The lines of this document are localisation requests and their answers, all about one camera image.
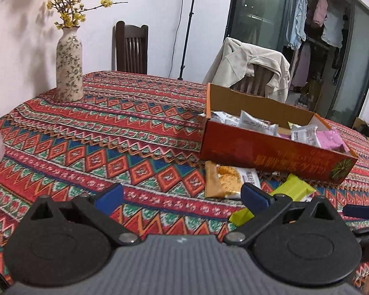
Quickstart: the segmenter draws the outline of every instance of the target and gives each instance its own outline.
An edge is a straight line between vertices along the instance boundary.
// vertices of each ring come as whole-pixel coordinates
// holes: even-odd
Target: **tablecloth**
[[[6,146],[0,163],[0,271],[9,280],[2,248],[43,194],[66,201],[121,182],[125,203],[111,217],[142,238],[215,234],[221,240],[235,228],[227,218],[243,207],[240,202],[204,199],[199,162],[204,85],[94,72],[84,77],[84,90],[75,103],[57,102],[50,90],[0,118]],[[346,203],[369,204],[369,142],[329,123],[360,158],[343,184],[311,184],[339,211]],[[286,175],[259,176],[262,189],[271,192]],[[351,226],[369,226],[369,221],[345,219]],[[369,263],[362,264],[356,284],[368,273]]]

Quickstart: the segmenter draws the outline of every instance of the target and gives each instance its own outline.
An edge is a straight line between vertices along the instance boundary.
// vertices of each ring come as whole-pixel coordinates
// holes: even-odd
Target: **open box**
[[[214,84],[208,84],[205,110],[202,160],[341,183],[358,159],[351,148],[344,154],[210,120],[213,111],[239,116],[244,110],[255,118],[278,124],[282,134],[290,134],[288,122],[317,125],[319,131],[330,130],[330,126],[313,112]]]

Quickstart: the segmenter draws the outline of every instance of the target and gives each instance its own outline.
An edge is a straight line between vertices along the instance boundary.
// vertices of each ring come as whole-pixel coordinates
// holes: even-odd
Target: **patterned tablecloth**
[[[205,200],[199,163],[204,85],[166,78],[96,72],[84,77],[85,97],[54,100],[54,90],[31,99],[0,119],[6,155],[0,164],[0,271],[2,247],[39,195],[65,201],[83,192],[124,185],[125,203],[112,218],[145,238],[148,234],[215,234],[239,202]],[[369,204],[369,142],[330,122],[360,156],[340,186],[312,183],[341,211],[346,203]],[[259,173],[273,191],[284,176]],[[346,219],[361,227],[369,221]],[[357,271],[356,284],[369,273]]]

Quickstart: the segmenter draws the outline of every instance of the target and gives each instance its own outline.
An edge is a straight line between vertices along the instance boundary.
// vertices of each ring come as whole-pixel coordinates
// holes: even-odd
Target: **flower arrangement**
[[[99,6],[85,8],[82,0],[48,0],[46,7],[48,10],[56,9],[60,14],[61,22],[55,22],[58,29],[78,27],[79,22],[85,22],[85,12],[101,7],[108,8],[114,4],[127,2],[113,2],[112,0],[101,0]]]

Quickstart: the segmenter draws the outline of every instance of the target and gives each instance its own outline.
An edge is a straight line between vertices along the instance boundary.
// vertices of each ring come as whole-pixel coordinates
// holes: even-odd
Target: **sliding glass door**
[[[229,36],[268,49],[279,49],[284,15],[288,8],[286,1],[233,1],[235,5],[231,5],[231,8],[234,8],[234,16],[228,24]]]
[[[369,89],[369,11],[354,1],[343,69],[327,118],[352,126]]]

